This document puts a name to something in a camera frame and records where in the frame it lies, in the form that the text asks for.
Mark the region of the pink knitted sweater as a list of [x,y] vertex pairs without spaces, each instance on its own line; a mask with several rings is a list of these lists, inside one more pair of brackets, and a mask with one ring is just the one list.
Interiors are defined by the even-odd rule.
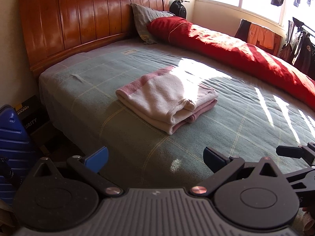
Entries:
[[169,135],[211,110],[218,98],[201,78],[173,66],[145,74],[115,94],[140,118]]

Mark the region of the green plaid bed blanket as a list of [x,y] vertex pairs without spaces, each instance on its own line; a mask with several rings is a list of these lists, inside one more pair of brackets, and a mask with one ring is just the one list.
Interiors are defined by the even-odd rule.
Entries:
[[[166,66],[184,67],[216,90],[218,102],[173,135],[153,127],[116,97],[116,90]],[[41,100],[57,129],[89,154],[102,146],[101,175],[122,188],[190,188],[210,175],[204,148],[259,161],[283,173],[306,167],[276,155],[279,145],[314,141],[314,112],[270,85],[176,47],[125,40],[67,58],[40,75]]]

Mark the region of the blue suitcase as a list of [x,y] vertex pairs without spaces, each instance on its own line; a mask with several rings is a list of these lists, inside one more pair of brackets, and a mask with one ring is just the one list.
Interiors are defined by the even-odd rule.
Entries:
[[31,163],[27,132],[16,111],[4,105],[1,107],[1,199],[7,204],[12,204]]

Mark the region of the orange cloth on rack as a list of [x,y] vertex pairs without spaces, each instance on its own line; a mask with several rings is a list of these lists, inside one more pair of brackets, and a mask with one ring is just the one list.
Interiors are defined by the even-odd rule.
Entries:
[[235,38],[253,44],[272,55],[278,55],[280,44],[283,39],[271,29],[249,22],[245,19],[240,21]]

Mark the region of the red duvet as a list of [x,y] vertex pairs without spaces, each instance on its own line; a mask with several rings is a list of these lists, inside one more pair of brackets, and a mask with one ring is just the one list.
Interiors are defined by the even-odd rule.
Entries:
[[154,19],[147,29],[159,41],[234,67],[287,92],[314,109],[314,80],[253,44],[176,16]]

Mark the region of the wooden headboard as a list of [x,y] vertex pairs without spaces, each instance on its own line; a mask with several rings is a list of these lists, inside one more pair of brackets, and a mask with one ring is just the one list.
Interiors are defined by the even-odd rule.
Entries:
[[168,10],[168,0],[19,0],[34,78],[72,55],[136,36],[132,3]]

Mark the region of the grey pillow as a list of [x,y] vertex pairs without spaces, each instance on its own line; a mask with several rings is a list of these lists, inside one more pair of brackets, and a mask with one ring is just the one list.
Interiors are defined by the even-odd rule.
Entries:
[[145,44],[156,44],[157,41],[149,33],[147,25],[157,18],[173,17],[174,14],[167,11],[158,11],[136,3],[131,3],[130,5],[133,11],[134,24],[140,38],[144,41]]

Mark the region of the black backpack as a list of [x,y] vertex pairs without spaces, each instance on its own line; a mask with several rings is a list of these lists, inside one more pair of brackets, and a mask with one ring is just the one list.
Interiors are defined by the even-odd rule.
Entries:
[[174,0],[169,7],[169,12],[172,13],[174,16],[186,19],[187,11],[186,11],[186,7],[183,5],[184,2],[186,1]]

